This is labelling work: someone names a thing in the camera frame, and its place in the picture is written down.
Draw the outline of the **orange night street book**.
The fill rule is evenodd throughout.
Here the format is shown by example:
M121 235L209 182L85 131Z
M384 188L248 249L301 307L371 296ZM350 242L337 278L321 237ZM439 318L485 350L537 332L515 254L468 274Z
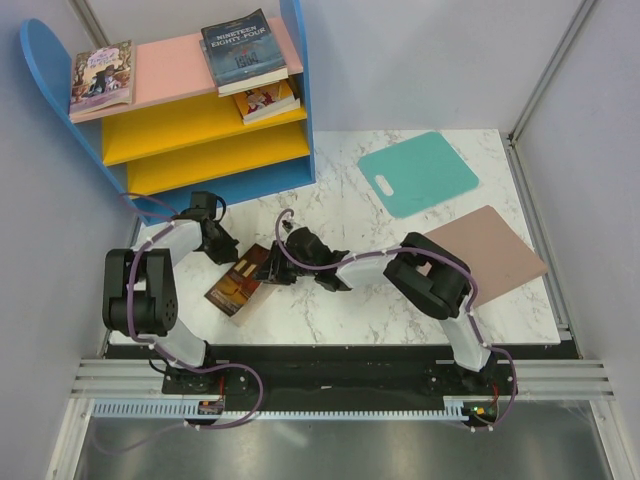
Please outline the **orange night street book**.
M276 291L274 285L254 278L268 255L266 248L252 245L204 295L236 327L242 327L254 317Z

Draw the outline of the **Nineteen Eighty-Four dark book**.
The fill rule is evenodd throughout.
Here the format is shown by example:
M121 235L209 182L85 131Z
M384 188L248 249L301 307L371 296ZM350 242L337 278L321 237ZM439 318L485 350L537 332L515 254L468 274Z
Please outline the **Nineteen Eighty-Four dark book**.
M220 97L288 78L283 53L261 9L203 27L201 35Z

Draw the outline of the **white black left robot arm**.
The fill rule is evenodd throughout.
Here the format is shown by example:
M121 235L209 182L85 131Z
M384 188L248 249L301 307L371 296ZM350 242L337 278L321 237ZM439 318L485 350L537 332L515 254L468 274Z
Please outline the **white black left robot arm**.
M208 344L179 318L174 268L200 252L216 265L239 259L237 245L221 225L225 200L211 192L191 194L189 207L166 219L159 229L129 249L113 249L104 265L102 320L185 370L185 382L208 393L219 382L219 369L207 359Z

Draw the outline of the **Roald Dahl Charlie book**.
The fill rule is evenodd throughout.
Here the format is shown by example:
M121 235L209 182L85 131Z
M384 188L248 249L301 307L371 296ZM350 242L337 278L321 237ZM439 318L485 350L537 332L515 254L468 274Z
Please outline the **Roald Dahl Charlie book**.
M236 93L232 98L244 125L288 113L301 106L288 80Z

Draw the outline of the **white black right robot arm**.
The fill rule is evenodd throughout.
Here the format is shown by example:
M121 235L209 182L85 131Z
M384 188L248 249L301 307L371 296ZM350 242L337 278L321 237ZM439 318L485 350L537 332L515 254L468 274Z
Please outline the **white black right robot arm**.
M274 240L253 274L255 280L273 285L292 285L303 276L330 292L392 285L422 314L440 322L465 391L481 393L493 383L496 359L473 315L478 285L471 269L425 236L411 232L386 250L353 253L332 250L308 228L298 228L285 240Z

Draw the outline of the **red castle cover book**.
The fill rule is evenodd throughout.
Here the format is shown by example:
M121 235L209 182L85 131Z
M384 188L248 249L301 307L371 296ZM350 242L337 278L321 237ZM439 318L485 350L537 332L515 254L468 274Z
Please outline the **red castle cover book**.
M207 46L206 46L204 40L201 39L199 41L199 45L200 45L200 49L201 49L203 57L204 57L204 61L205 61L206 66L208 68L209 74L211 76L213 85L217 89L217 83L216 83L216 79L215 79L215 72L214 72L214 68L213 68L212 56L210 55L210 52L207 49Z

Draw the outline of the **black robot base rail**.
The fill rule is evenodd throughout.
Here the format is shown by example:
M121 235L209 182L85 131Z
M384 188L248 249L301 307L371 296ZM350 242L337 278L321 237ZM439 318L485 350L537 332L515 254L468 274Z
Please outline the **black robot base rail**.
M508 347L514 360L577 360L572 341ZM206 365L230 369L194 374L166 366L162 391L174 395L221 394L250 409L437 408L447 397L508 397L518 383L516 367L501 355L486 376L457 366L448 346L219 345Z

